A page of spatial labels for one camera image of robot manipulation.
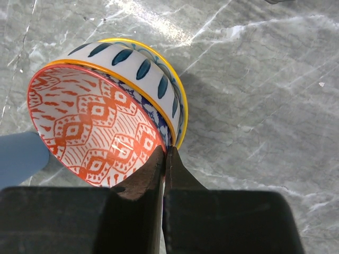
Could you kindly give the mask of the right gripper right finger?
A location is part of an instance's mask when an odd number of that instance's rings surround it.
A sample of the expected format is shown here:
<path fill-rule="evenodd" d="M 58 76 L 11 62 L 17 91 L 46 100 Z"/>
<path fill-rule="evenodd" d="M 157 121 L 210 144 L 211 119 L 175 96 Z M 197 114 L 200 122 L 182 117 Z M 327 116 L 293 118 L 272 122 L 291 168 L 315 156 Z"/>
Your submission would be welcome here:
<path fill-rule="evenodd" d="M 286 199 L 264 190 L 210 190 L 166 158 L 163 233 L 167 253 L 304 253 Z"/>

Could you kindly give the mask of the cream bowl under red bowl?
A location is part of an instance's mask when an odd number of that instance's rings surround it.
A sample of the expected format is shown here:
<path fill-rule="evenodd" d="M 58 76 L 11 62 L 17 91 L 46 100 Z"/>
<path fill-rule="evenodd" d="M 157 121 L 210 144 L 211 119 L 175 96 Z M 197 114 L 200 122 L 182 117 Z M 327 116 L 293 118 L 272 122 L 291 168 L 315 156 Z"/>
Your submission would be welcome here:
<path fill-rule="evenodd" d="M 128 38 L 107 38 L 107 39 L 100 40 L 100 42 L 120 44 L 123 46 L 127 46 L 128 48 L 132 48 L 142 53 L 144 56 L 148 57 L 164 72 L 164 74 L 168 76 L 179 98 L 180 109 L 182 113 L 182 116 L 180 117 L 179 133 L 178 133 L 177 141 L 176 141 L 176 147 L 179 149 L 183 143 L 186 130 L 188 127 L 189 107 L 188 107 L 188 100 L 187 100 L 184 86 L 180 80 L 179 75 L 175 71 L 175 69 L 166 60 L 166 58 L 164 58 L 155 49 L 137 40 L 128 39 Z"/>

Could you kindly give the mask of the white bowl blue dashes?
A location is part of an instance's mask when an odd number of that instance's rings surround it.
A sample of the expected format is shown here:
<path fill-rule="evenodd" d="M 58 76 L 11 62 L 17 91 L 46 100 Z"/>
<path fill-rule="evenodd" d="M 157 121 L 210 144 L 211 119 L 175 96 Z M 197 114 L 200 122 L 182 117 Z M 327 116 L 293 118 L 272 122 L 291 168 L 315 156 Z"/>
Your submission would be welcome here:
<path fill-rule="evenodd" d="M 47 65 L 73 64 L 91 67 L 124 82 L 157 109 L 166 120 L 176 145 L 181 109 L 169 78 L 137 50 L 110 42 L 83 44 Z"/>

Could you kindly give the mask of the red patterned bowl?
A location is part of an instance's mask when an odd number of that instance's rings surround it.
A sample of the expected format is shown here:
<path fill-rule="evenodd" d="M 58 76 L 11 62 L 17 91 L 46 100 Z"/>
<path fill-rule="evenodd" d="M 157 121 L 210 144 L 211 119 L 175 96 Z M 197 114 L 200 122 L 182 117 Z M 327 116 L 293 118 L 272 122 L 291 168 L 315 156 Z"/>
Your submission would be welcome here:
<path fill-rule="evenodd" d="M 28 86 L 31 120 L 51 153 L 96 187 L 112 187 L 167 143 L 143 107 L 115 81 L 59 64 L 40 69 Z"/>

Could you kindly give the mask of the blue upright plastic cup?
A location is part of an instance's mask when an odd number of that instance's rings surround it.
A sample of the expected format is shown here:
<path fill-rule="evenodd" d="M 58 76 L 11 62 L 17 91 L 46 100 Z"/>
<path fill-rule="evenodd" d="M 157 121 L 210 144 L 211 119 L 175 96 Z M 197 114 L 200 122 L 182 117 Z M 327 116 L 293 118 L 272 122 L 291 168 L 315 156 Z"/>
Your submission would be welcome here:
<path fill-rule="evenodd" d="M 17 186 L 42 170 L 49 150 L 35 132 L 1 136 L 1 189 Z"/>

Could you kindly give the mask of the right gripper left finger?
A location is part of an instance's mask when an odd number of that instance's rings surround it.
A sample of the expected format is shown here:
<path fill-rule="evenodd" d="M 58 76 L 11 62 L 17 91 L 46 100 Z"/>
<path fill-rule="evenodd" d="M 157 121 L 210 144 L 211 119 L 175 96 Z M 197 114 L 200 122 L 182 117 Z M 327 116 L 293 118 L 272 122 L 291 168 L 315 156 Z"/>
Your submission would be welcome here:
<path fill-rule="evenodd" d="M 166 156 L 111 188 L 1 191 L 1 253 L 159 253 Z"/>

